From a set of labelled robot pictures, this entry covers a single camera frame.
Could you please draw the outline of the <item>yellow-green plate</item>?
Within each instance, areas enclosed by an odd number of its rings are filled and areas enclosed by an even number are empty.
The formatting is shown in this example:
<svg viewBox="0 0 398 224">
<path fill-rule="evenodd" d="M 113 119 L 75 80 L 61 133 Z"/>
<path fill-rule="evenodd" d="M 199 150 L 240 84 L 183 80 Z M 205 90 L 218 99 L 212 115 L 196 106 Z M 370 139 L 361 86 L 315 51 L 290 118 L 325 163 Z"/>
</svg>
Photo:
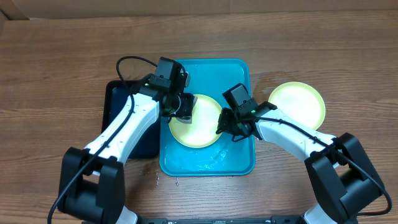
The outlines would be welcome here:
<svg viewBox="0 0 398 224">
<path fill-rule="evenodd" d="M 221 136 L 216 134 L 221 114 L 220 104 L 213 98 L 196 94 L 197 101 L 192 111 L 191 123 L 172 118 L 169 128 L 172 136 L 181 144 L 191 148 L 207 147 Z"/>
<path fill-rule="evenodd" d="M 287 82 L 273 90 L 269 102 L 299 123 L 318 129 L 326 115 L 325 102 L 312 86 L 302 82 Z"/>
</svg>

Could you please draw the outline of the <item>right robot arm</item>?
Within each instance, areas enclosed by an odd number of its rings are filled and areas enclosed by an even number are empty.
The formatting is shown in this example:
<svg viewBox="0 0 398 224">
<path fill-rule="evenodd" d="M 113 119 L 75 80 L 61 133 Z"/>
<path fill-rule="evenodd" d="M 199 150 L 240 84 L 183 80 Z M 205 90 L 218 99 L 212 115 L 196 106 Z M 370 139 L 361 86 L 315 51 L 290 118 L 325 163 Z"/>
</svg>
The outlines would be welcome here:
<svg viewBox="0 0 398 224">
<path fill-rule="evenodd" d="M 389 213 L 392 199 L 358 139 L 308 128 L 269 102 L 223 108 L 217 133 L 238 142 L 249 136 L 271 142 L 305 164 L 317 204 L 297 223 L 356 223 Z"/>
</svg>

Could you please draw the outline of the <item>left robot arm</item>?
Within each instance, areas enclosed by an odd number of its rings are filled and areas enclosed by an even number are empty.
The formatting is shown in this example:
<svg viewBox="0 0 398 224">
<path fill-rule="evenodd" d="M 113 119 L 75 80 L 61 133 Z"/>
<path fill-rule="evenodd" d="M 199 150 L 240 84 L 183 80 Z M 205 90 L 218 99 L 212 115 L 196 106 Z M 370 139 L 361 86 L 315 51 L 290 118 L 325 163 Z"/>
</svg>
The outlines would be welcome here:
<svg viewBox="0 0 398 224">
<path fill-rule="evenodd" d="M 63 157 L 55 210 L 89 223 L 138 223 L 125 206 L 124 165 L 141 137 L 161 116 L 160 102 L 141 93 L 127 98 L 113 122 L 84 149 Z"/>
</svg>

